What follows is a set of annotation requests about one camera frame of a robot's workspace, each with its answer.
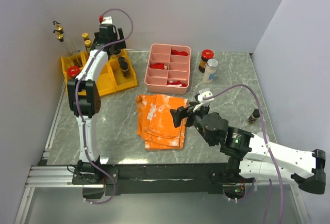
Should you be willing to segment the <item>sauce bottle green label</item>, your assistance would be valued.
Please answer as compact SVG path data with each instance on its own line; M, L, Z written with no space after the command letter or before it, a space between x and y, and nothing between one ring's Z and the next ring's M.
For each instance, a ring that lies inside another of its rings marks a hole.
M91 42L91 40L86 40L86 41L84 42L84 44L85 44L86 52L87 52L88 54L90 54L90 51L91 51L91 48L92 48L92 42Z

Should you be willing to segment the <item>sauce bottle yellow cap back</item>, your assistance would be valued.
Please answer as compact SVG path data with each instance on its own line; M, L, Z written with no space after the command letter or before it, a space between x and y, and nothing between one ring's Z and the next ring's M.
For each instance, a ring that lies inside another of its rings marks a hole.
M88 33L82 33L82 38L83 38L83 40L84 41L88 41L88 40L90 40L90 38L89 38L89 34Z

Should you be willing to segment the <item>dark spice jar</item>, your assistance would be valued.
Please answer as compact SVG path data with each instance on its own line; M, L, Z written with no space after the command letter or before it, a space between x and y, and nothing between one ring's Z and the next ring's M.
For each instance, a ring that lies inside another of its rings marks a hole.
M130 78L130 72L129 72L129 67L128 67L127 62L125 62L125 61L120 62L120 69L121 69L121 72L122 72L124 78Z

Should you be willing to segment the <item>brown spice jar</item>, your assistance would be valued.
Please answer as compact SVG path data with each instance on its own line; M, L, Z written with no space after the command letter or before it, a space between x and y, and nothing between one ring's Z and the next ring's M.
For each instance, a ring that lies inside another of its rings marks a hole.
M121 56L121 50L115 50L111 55L111 59L118 59Z

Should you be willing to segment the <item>dark spice shaker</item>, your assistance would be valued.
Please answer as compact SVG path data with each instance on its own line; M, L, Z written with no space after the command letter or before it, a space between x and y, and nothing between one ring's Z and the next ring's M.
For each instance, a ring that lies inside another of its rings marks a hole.
M120 67L122 67L124 64L126 64L126 60L122 56L118 58L118 62L119 62Z

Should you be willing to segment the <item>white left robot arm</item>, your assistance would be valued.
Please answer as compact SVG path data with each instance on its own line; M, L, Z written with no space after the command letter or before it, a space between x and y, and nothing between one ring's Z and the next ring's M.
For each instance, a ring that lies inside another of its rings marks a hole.
M69 107L77 120L80 141L79 161L74 176L85 174L85 178L92 184L100 182L104 176L110 177L100 167L100 153L96 144L96 114L101 108L96 82L111 55L124 48L122 29L101 23L85 66L67 83Z

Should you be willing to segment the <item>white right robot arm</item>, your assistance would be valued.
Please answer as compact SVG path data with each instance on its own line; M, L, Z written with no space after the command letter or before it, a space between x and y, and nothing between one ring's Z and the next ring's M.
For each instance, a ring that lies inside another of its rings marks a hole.
M301 151L273 142L229 126L218 113L210 113L208 106L194 102L191 106L171 109L175 127L185 120L186 126L193 126L213 147L229 156L226 176L232 182L241 178L282 179L287 183L297 183L299 189L322 195L326 187L324 171L326 153L321 149Z

